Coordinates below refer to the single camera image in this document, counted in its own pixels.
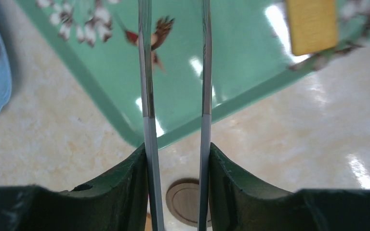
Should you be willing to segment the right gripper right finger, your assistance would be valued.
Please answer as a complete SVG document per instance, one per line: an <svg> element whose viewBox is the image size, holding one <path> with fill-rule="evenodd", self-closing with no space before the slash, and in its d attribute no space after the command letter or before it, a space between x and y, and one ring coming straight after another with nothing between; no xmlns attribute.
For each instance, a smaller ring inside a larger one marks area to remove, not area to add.
<svg viewBox="0 0 370 231"><path fill-rule="evenodd" d="M289 192L249 173L215 144L209 174L215 231L370 231L370 190Z"/></svg>

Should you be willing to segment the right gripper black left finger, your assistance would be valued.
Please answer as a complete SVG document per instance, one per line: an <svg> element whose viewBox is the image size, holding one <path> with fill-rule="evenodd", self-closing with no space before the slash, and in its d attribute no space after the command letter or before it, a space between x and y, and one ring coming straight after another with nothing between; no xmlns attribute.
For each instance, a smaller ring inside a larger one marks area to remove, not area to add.
<svg viewBox="0 0 370 231"><path fill-rule="evenodd" d="M145 147L70 191L0 186L0 231L142 231L148 203Z"/></svg>

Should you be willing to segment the dark brown saucer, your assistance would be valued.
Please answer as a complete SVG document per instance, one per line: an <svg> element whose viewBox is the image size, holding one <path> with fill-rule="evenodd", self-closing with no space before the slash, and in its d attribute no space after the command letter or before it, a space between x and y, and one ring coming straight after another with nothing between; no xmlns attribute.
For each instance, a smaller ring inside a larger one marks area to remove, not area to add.
<svg viewBox="0 0 370 231"><path fill-rule="evenodd" d="M198 226L199 180L182 178L173 182L166 192L169 212L180 222Z"/></svg>

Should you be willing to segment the yellow rectangular biscuit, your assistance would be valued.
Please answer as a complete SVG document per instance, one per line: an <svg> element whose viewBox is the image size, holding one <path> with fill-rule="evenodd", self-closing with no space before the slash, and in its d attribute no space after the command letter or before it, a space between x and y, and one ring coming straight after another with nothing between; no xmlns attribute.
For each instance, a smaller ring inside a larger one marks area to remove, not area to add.
<svg viewBox="0 0 370 231"><path fill-rule="evenodd" d="M287 0L285 5L292 54L315 53L338 44L336 1Z"/></svg>

